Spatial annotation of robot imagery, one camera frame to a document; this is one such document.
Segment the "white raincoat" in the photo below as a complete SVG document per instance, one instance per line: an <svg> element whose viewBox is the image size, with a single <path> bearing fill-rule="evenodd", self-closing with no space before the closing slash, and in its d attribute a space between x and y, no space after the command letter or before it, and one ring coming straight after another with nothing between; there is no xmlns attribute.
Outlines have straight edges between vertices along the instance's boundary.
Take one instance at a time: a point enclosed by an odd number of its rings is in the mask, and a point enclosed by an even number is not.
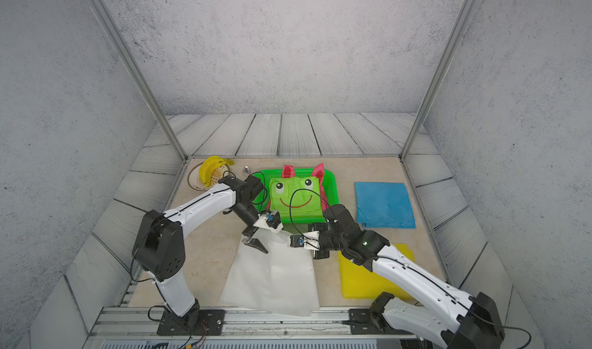
<svg viewBox="0 0 592 349"><path fill-rule="evenodd" d="M267 253L239 243L219 302L231 307L308 317L320 308L309 250L289 247L290 234L258 231Z"/></svg>

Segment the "green frog raincoat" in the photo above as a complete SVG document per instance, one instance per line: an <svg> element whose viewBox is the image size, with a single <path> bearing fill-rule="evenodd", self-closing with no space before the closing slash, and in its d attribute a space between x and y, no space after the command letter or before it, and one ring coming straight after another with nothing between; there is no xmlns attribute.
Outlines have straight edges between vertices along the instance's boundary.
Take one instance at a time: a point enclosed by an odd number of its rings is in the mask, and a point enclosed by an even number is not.
<svg viewBox="0 0 592 349"><path fill-rule="evenodd" d="M314 222L322 218L320 182L316 177L274 178L269 182L269 210L284 223Z"/></svg>

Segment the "pink rabbit raincoat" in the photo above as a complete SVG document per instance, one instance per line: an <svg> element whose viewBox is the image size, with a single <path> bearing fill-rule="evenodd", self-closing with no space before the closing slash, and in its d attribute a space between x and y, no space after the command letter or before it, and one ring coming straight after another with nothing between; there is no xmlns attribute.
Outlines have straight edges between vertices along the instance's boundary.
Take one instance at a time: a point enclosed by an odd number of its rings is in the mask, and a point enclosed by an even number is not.
<svg viewBox="0 0 592 349"><path fill-rule="evenodd" d="M324 164L321 163L319 165L317 165L315 168L313 168L313 170L311 171L311 174L300 174L298 175L296 173L296 169L294 168L294 166L292 165L285 165L284 168L282 169L282 176L280 178L282 179L286 179L286 178L292 178L292 177L316 177L319 182L320 182L320 198L322 200L322 212L324 212L329 204L328 204L328 200L327 197L325 195L325 189L323 187L323 179L325 177L325 167Z"/></svg>

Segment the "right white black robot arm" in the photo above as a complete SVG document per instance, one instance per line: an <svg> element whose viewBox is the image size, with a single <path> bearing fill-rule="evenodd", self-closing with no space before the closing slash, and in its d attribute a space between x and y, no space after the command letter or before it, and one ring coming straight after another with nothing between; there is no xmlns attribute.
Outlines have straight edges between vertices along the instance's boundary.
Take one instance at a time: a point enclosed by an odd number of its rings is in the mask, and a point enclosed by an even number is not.
<svg viewBox="0 0 592 349"><path fill-rule="evenodd" d="M401 287L419 301L407 304L381 293L368 309L371 326L385 333L403 330L442 348L500 348L509 329L496 303L485 293L473 296L435 277L411 261L384 236L360 227L343 205L330 206L324 222L291 237L290 245L314 252L317 260L331 251Z"/></svg>

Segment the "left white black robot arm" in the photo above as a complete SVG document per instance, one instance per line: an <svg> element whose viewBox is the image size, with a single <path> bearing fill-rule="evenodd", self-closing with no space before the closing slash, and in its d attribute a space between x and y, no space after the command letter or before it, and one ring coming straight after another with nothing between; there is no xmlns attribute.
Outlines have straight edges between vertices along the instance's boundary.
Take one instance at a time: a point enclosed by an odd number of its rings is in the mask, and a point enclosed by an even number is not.
<svg viewBox="0 0 592 349"><path fill-rule="evenodd" d="M185 320L198 315L200 305L183 275L185 239L218 213L229 210L238 216L246 225L243 243L268 253L254 235L261 229L279 231L282 223L279 216L266 216L256 209L254 201L264 189L258 177L242 180L228 175L206 193L179 207L163 213L151 210L143 216L132 248L132 261L155 282L168 313Z"/></svg>

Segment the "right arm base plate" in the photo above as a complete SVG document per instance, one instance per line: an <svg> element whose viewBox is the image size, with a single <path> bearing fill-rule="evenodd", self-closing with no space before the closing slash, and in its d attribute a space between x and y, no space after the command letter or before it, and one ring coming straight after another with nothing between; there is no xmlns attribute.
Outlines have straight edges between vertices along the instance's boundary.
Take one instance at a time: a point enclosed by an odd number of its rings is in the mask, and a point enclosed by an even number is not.
<svg viewBox="0 0 592 349"><path fill-rule="evenodd" d="M350 327L351 334L410 335L408 331L390 327L383 318L378 318L368 308L353 308L348 311L348 320L342 324Z"/></svg>

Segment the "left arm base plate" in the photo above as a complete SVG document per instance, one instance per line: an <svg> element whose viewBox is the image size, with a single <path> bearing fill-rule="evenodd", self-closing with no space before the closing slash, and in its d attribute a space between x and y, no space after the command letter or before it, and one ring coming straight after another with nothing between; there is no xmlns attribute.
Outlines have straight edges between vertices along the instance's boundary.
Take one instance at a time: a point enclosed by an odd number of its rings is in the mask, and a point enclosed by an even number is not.
<svg viewBox="0 0 592 349"><path fill-rule="evenodd" d="M179 317L164 309L157 328L158 336L220 336L224 326L225 310L200 309Z"/></svg>

